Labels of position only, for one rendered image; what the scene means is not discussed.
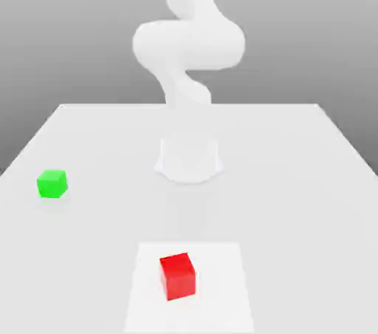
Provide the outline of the small red cube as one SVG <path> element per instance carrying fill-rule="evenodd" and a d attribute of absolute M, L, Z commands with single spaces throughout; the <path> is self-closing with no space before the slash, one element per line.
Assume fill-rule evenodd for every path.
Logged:
<path fill-rule="evenodd" d="M 160 275 L 168 301 L 192 296 L 196 293 L 196 271 L 188 253 L 159 259 Z"/>

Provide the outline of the small green cube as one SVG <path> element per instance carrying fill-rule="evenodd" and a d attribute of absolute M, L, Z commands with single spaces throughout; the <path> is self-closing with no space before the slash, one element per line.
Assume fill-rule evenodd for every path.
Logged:
<path fill-rule="evenodd" d="M 40 197 L 60 198 L 68 189 L 66 172 L 64 170 L 48 169 L 37 178 Z"/>

